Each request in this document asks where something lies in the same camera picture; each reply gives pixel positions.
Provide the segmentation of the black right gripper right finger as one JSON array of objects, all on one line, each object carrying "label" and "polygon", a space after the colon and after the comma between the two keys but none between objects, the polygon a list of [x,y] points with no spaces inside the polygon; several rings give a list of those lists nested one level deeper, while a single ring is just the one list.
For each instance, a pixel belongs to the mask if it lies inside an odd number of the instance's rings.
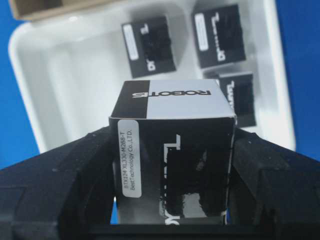
[{"label": "black right gripper right finger", "polygon": [[319,239],[319,161],[237,129],[228,213],[277,240]]}]

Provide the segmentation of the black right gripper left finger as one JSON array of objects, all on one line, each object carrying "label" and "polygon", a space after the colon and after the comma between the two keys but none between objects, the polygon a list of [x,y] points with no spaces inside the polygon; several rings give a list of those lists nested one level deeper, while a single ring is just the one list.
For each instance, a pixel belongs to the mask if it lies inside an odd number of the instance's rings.
[{"label": "black right gripper left finger", "polygon": [[115,187],[109,127],[0,171],[3,240],[84,240],[109,224]]}]

